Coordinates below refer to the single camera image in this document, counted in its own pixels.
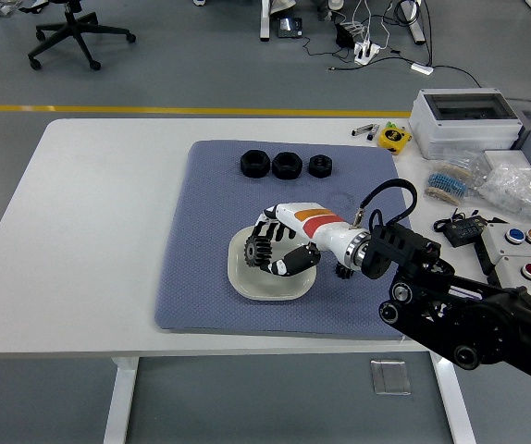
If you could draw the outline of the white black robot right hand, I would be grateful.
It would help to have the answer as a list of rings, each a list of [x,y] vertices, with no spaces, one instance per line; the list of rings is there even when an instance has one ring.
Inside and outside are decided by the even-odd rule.
[[[271,243],[285,236],[302,244],[274,260]],[[369,240],[370,233],[357,222],[350,224],[318,203],[279,203],[258,217],[245,242],[244,259],[249,267],[290,277],[316,266],[321,253],[331,251],[338,260],[336,275],[347,279],[361,267]]]

